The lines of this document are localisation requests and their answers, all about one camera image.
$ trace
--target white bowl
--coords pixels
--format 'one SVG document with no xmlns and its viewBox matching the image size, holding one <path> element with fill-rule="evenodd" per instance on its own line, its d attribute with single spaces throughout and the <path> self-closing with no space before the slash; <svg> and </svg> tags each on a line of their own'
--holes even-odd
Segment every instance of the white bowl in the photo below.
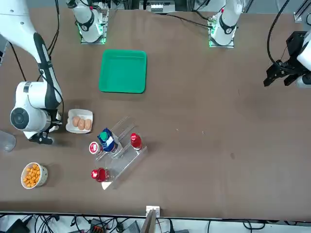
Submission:
<svg viewBox="0 0 311 233">
<path fill-rule="evenodd" d="M 67 119 L 67 124 L 66 124 L 66 130 L 71 133 L 88 133 L 91 132 L 92 126 L 90 130 L 79 130 L 78 127 L 74 127 L 72 124 L 72 119 L 73 117 L 78 116 L 79 118 L 86 120 L 90 119 L 92 121 L 93 125 L 93 113 L 89 110 L 85 109 L 70 109 L 68 112 L 68 119 Z"/>
<path fill-rule="evenodd" d="M 35 186 L 33 187 L 27 187 L 26 184 L 24 183 L 24 178 L 26 177 L 27 175 L 27 169 L 28 168 L 33 168 L 33 165 L 34 164 L 37 164 L 37 166 L 40 168 L 40 178 L 39 178 L 39 181 L 35 184 Z M 48 178 L 48 170 L 46 169 L 46 167 L 38 164 L 38 163 L 29 163 L 27 164 L 27 166 L 24 168 L 22 174 L 21 174 L 21 177 L 20 177 L 20 181 L 21 181 L 21 184 L 24 188 L 26 189 L 32 189 L 32 188 L 35 188 L 35 187 L 38 187 L 38 186 L 42 186 L 45 181 L 47 180 Z"/>
</svg>

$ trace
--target bowl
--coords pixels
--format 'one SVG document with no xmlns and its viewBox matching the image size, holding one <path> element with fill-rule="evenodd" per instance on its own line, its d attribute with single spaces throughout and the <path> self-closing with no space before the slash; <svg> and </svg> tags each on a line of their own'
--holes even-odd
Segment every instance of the bowl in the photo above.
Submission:
<svg viewBox="0 0 311 233">
<path fill-rule="evenodd" d="M 33 186 L 33 187 L 27 187 L 27 185 L 24 183 L 24 178 L 27 176 L 27 169 L 28 168 L 33 168 L 33 165 L 36 164 L 39 169 L 40 169 L 40 177 L 39 177 L 39 180 L 38 182 Z M 46 169 L 46 167 L 38 164 L 38 163 L 29 163 L 27 164 L 27 166 L 24 168 L 22 174 L 21 174 L 21 177 L 20 177 L 20 181 L 21 181 L 21 184 L 24 188 L 26 189 L 32 189 L 32 188 L 35 188 L 35 187 L 39 187 L 39 186 L 42 186 L 45 181 L 47 180 L 48 178 L 48 170 Z"/>
</svg>

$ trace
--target egg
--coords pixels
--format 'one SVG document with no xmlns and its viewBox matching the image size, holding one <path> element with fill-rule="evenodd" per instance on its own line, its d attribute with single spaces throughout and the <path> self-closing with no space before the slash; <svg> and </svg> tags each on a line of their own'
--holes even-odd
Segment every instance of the egg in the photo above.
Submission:
<svg viewBox="0 0 311 233">
<path fill-rule="evenodd" d="M 84 120 L 83 119 L 79 120 L 78 128 L 79 128 L 79 130 L 84 130 Z"/>
<path fill-rule="evenodd" d="M 72 125 L 74 127 L 78 127 L 79 121 L 80 121 L 80 118 L 78 116 L 74 116 L 72 119 Z"/>
<path fill-rule="evenodd" d="M 86 119 L 85 122 L 84 122 L 84 128 L 86 130 L 90 130 L 92 127 L 92 121 L 90 119 Z"/>
</svg>

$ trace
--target table surface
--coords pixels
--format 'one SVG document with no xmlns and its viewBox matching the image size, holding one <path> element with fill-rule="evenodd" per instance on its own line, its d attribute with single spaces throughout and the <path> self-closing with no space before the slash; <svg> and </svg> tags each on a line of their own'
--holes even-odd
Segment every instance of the table surface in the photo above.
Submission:
<svg viewBox="0 0 311 233">
<path fill-rule="evenodd" d="M 204 22 L 195 13 L 178 13 Z M 31 10 L 46 44 L 56 30 L 53 8 Z M 119 10 L 107 44 L 80 45 L 69 9 L 61 9 L 52 55 L 65 101 L 94 113 L 93 132 L 54 132 L 51 146 L 28 142 L 11 126 L 17 84 L 12 50 L 0 68 L 0 129 L 17 145 L 0 154 L 0 210 L 143 216 L 159 205 L 162 216 L 310 220 L 310 90 L 263 86 L 271 64 L 266 38 L 275 15 L 243 14 L 235 49 L 209 48 L 207 31 L 170 16 Z M 271 53 L 278 59 L 292 31 L 292 15 L 275 26 Z M 102 93 L 98 79 L 105 49 L 143 50 L 148 56 L 143 94 Z M 28 80 L 35 60 L 16 48 Z M 125 116 L 139 125 L 148 156 L 116 190 L 103 191 L 90 172 L 88 144 Z M 20 174 L 29 162 L 46 165 L 45 186 L 26 190 Z"/>
</svg>

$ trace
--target green tray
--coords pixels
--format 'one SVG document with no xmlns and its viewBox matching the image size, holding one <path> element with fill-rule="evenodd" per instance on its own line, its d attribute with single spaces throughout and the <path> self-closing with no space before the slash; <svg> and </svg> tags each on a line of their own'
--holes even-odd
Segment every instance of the green tray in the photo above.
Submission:
<svg viewBox="0 0 311 233">
<path fill-rule="evenodd" d="M 106 50 L 103 53 L 99 90 L 143 93 L 146 68 L 147 54 L 144 51 Z"/>
</svg>

